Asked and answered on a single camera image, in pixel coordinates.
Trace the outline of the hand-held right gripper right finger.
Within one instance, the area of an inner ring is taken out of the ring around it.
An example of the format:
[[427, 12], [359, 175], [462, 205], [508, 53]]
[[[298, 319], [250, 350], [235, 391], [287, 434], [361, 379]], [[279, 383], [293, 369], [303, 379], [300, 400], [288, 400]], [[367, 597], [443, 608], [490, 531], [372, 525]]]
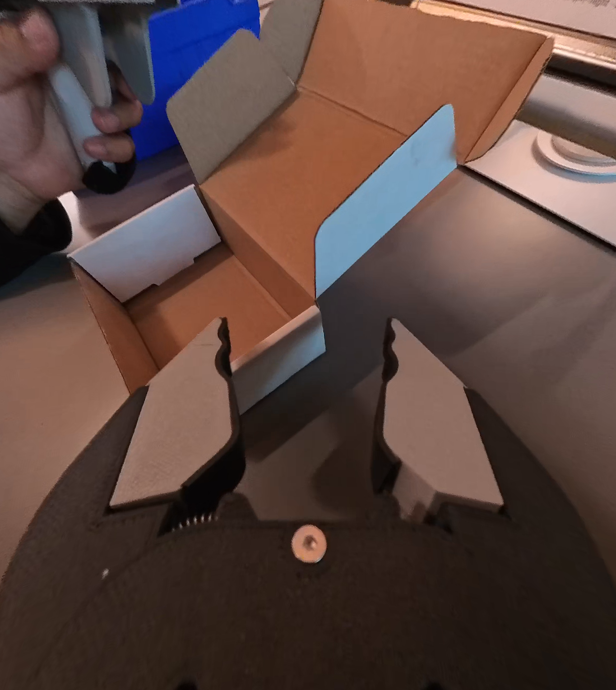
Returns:
[[395, 318], [383, 356], [373, 492], [391, 496], [411, 523], [448, 504], [500, 513], [504, 499], [462, 381]]

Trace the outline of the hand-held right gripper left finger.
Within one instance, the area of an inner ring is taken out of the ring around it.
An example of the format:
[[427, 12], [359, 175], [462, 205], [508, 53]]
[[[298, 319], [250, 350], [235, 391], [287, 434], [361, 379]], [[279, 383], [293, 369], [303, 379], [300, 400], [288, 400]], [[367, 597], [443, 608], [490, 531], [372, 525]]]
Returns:
[[209, 517], [246, 463], [229, 359], [216, 318], [148, 384], [109, 507], [169, 505], [176, 520]]

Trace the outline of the blue plastic bin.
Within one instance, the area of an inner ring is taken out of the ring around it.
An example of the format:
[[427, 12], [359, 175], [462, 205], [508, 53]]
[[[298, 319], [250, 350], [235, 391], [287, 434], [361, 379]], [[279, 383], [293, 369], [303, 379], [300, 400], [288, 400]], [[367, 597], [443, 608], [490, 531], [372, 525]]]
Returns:
[[131, 130], [139, 161], [177, 145], [168, 100], [238, 30], [260, 34], [258, 1], [181, 1], [148, 20], [155, 99]]

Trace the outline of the white cardboard mailer box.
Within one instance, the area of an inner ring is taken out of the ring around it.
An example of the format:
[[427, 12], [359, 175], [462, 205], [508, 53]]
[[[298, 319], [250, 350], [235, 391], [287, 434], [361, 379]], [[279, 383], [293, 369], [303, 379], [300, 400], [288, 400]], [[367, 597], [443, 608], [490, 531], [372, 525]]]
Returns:
[[126, 390], [220, 317], [241, 412], [319, 358], [318, 298], [499, 140], [553, 46], [385, 1], [274, 1], [167, 104], [196, 184], [69, 255]]

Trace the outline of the person's left hand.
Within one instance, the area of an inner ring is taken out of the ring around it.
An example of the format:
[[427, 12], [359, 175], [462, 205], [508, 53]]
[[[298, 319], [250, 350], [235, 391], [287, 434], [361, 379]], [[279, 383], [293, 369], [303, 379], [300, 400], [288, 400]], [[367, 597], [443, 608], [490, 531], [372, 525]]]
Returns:
[[84, 170], [48, 81], [59, 53], [42, 8], [0, 22], [0, 219], [16, 235], [47, 203], [82, 187]]

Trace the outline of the instruction sheet on stand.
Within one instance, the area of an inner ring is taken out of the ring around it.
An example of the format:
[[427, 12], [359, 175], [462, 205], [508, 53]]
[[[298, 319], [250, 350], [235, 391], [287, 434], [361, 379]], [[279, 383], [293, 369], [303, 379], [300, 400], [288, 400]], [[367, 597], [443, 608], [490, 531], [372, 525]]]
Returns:
[[554, 42], [543, 76], [507, 133], [466, 167], [616, 249], [616, 39], [462, 2], [410, 5], [531, 30]]

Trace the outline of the printed instruction sheet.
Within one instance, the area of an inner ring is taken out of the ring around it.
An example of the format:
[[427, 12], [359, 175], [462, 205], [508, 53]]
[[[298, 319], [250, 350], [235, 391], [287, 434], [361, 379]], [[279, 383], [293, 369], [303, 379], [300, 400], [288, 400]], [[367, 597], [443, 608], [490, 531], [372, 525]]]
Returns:
[[616, 1], [463, 1], [471, 7], [616, 39]]

